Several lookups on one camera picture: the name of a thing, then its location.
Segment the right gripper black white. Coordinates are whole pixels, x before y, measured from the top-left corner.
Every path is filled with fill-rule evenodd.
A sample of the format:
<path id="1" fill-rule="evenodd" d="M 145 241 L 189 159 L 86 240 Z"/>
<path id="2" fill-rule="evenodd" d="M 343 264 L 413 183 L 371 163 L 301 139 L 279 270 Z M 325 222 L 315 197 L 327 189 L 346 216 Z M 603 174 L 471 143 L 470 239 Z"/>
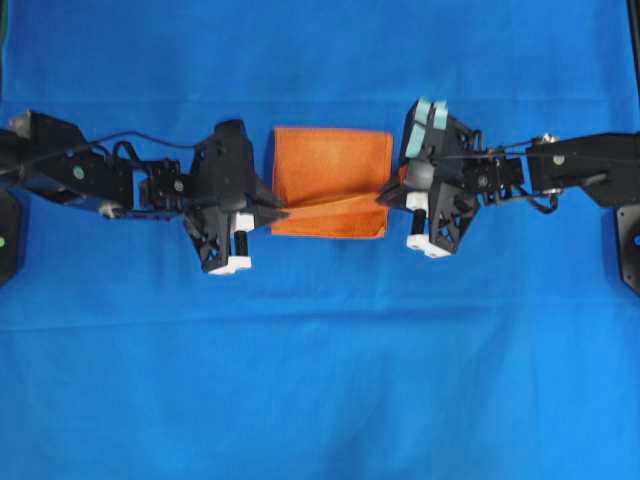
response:
<path id="1" fill-rule="evenodd" d="M 428 258 L 455 254 L 461 239 L 479 209 L 477 193 L 467 178 L 482 165 L 483 132 L 449 113 L 442 155 L 437 160 L 435 178 L 427 191 L 403 183 L 406 167 L 400 164 L 399 179 L 389 180 L 376 202 L 400 208 L 412 215 L 406 246 Z"/>

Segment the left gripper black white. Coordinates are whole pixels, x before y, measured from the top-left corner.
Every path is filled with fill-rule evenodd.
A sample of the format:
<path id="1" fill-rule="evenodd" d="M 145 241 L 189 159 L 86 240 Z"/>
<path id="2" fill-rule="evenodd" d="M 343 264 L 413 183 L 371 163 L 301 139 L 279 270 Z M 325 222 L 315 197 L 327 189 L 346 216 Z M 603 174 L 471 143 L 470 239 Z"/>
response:
<path id="1" fill-rule="evenodd" d="M 247 235 L 287 219 L 283 201 L 257 177 L 253 145 L 240 119 L 214 127 L 195 150 L 184 225 L 209 275 L 252 267 Z"/>

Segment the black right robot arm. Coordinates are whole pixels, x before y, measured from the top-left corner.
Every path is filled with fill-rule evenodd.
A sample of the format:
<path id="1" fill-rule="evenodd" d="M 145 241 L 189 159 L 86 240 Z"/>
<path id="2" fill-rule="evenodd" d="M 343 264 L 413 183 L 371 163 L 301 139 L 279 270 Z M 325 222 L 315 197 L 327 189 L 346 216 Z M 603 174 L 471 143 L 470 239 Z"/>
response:
<path id="1" fill-rule="evenodd" d="M 602 208 L 638 203 L 638 134 L 543 135 L 486 148 L 446 101 L 420 98 L 405 118 L 397 173 L 376 201 L 411 213 L 408 248 L 441 258 L 457 252 L 481 206 L 522 200 L 551 214 L 569 188 Z"/>

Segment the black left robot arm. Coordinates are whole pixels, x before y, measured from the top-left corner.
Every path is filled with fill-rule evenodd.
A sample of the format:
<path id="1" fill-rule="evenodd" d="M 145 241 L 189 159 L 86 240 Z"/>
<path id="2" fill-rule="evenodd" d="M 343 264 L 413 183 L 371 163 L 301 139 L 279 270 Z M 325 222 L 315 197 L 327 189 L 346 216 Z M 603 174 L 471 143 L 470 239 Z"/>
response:
<path id="1" fill-rule="evenodd" d="M 13 118 L 1 132 L 1 280 L 19 270 L 23 191 L 108 220 L 183 221 L 203 272 L 229 275 L 252 266 L 248 235 L 287 218 L 282 200 L 255 170 L 240 119 L 215 125 L 177 160 L 143 160 L 124 131 L 89 141 L 80 128 L 40 112 Z"/>

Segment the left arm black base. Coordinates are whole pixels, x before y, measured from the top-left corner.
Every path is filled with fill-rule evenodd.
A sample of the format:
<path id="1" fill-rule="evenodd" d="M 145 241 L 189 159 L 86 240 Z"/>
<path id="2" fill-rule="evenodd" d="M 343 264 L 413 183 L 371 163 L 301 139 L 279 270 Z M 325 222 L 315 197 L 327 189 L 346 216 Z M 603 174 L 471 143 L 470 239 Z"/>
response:
<path id="1" fill-rule="evenodd" d="M 21 268 L 24 215 L 18 198 L 8 190 L 1 191 L 1 286 L 6 285 Z"/>

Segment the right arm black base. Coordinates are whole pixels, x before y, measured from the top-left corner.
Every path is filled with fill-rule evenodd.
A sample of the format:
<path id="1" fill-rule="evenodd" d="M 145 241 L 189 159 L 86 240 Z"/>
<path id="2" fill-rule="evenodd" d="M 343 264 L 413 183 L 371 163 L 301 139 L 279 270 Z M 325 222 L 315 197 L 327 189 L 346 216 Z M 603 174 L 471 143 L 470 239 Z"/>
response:
<path id="1" fill-rule="evenodd" d="M 638 204 L 622 206 L 615 213 L 620 276 L 636 295 L 639 295 L 639 216 Z"/>

